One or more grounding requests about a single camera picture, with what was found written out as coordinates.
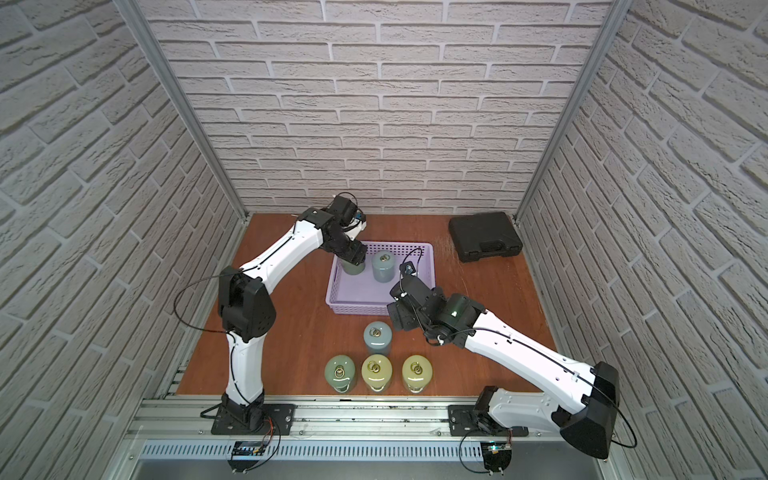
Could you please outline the green tea canister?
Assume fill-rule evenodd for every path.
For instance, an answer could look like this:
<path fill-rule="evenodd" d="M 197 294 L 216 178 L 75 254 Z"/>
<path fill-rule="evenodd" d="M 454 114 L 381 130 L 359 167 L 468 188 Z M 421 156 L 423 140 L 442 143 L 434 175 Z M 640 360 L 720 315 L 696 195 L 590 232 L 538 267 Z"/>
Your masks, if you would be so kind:
<path fill-rule="evenodd" d="M 332 357 L 325 366 L 324 378 L 335 392 L 350 393 L 357 380 L 354 361 L 347 355 Z"/>
<path fill-rule="evenodd" d="M 365 262 L 362 261 L 359 264 L 354 264 L 345 260 L 341 260 L 341 267 L 347 275 L 355 276 L 361 274 L 365 270 Z"/>

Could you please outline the blue tea canister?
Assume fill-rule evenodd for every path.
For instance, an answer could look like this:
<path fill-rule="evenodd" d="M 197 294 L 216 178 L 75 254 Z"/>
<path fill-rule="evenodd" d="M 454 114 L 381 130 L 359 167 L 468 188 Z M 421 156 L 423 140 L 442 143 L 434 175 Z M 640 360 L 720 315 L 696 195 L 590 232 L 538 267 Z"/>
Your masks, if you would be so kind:
<path fill-rule="evenodd" d="M 363 340 L 370 355 L 389 356 L 393 341 L 391 327 L 383 321 L 374 321 L 366 326 Z"/>
<path fill-rule="evenodd" d="M 388 283 L 395 277 L 396 258 L 389 250 L 381 250 L 372 256 L 373 278 L 379 283 Z"/>

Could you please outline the yellow-green tea canister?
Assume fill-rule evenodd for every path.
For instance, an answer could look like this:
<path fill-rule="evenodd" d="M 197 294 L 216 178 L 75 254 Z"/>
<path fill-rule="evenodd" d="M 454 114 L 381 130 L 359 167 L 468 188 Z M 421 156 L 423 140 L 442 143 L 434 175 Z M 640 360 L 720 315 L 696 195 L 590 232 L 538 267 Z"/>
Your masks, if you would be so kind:
<path fill-rule="evenodd" d="M 422 355 L 411 355 L 402 364 L 401 378 L 412 394 L 422 393 L 431 383 L 433 375 L 431 362 Z"/>
<path fill-rule="evenodd" d="M 363 361 L 361 378 L 372 392 L 384 392 L 390 386 L 392 377 L 393 367 L 387 356 L 373 354 Z"/>

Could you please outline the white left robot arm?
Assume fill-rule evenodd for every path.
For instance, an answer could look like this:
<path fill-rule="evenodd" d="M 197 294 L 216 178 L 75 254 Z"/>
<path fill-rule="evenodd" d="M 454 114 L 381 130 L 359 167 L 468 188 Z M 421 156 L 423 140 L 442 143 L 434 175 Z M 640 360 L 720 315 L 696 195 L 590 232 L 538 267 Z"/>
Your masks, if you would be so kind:
<path fill-rule="evenodd" d="M 288 427 L 289 420 L 276 420 L 274 411 L 285 405 L 267 405 L 263 383 L 264 344 L 277 312 L 271 298 L 279 282 L 306 256 L 316 250 L 329 252 L 353 265 L 363 263 L 367 246 L 358 235 L 366 228 L 366 215 L 355 201 L 336 196 L 322 208 L 309 208 L 299 215 L 279 240 L 261 255 L 239 268 L 226 267 L 221 273 L 192 281 L 181 287 L 172 301 L 173 314 L 183 320 L 178 304 L 183 294 L 199 284 L 218 281 L 220 334 L 228 337 L 228 382 L 220 403 L 201 413 L 213 421 L 214 435 L 267 436 Z"/>

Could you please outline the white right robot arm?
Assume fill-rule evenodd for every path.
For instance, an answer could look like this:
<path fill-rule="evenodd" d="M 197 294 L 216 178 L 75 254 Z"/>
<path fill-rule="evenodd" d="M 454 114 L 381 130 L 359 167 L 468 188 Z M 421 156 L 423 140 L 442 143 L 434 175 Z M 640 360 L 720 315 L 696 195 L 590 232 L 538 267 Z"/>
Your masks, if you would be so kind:
<path fill-rule="evenodd" d="M 561 355 L 523 335 L 481 303 L 455 293 L 445 296 L 414 275 L 390 290 L 393 302 L 387 311 L 397 330 L 416 328 L 432 346 L 448 344 L 481 355 L 538 387 L 554 402 L 554 409 L 536 416 L 544 425 L 557 427 L 561 437 L 576 450 L 606 460 L 613 444 L 634 449 L 631 442 L 613 438 L 620 409 L 619 372 L 601 361 L 589 365 Z"/>

